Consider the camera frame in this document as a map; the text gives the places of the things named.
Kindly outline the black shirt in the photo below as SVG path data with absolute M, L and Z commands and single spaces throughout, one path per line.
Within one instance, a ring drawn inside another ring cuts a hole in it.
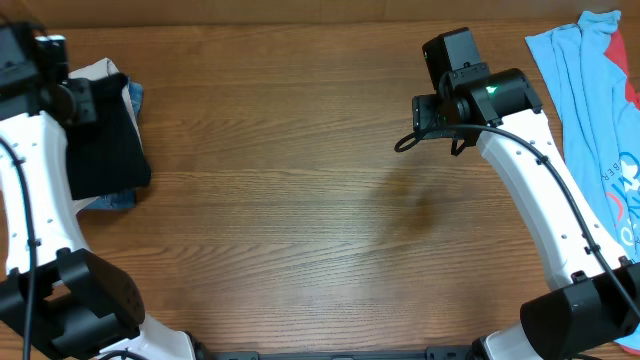
M 122 73 L 92 81 L 98 121 L 67 131 L 66 168 L 74 200 L 150 184 L 151 167 L 122 96 L 127 84 Z

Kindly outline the light blue t-shirt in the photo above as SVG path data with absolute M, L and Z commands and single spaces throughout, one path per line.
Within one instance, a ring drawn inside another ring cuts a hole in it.
M 621 13 L 585 11 L 526 37 L 563 124 L 565 163 L 604 228 L 639 260 L 639 95 L 630 84 Z

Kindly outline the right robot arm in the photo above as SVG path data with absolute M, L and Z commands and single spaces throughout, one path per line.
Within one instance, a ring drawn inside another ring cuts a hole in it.
M 518 322 L 481 337 L 465 359 L 577 359 L 639 325 L 639 267 L 598 220 L 554 143 L 526 75 L 492 72 L 468 28 L 440 34 L 422 53 L 434 91 L 413 100 L 403 151 L 448 138 L 453 155 L 476 147 L 506 185 L 544 267 L 547 294 Z

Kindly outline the blue folded jeans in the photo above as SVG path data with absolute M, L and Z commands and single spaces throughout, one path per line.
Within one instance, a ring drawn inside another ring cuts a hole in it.
M 134 124 L 137 125 L 144 96 L 143 86 L 135 82 L 129 82 L 128 95 L 134 114 Z M 79 206 L 82 210 L 128 210 L 134 208 L 136 202 L 136 190 L 128 189 L 118 193 L 80 200 Z

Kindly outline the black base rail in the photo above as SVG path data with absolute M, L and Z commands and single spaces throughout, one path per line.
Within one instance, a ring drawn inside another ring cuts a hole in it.
M 472 346 L 429 346 L 424 350 L 389 350 L 364 352 L 312 352 L 264 354 L 255 351 L 196 351 L 196 360 L 481 360 L 484 355 Z

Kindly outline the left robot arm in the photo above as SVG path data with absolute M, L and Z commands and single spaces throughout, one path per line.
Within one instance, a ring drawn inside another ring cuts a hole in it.
M 126 75 L 71 77 L 65 40 L 1 27 L 1 194 L 8 229 L 1 319 L 50 359 L 205 359 L 150 316 L 133 279 L 94 254 L 80 200 L 145 185 Z

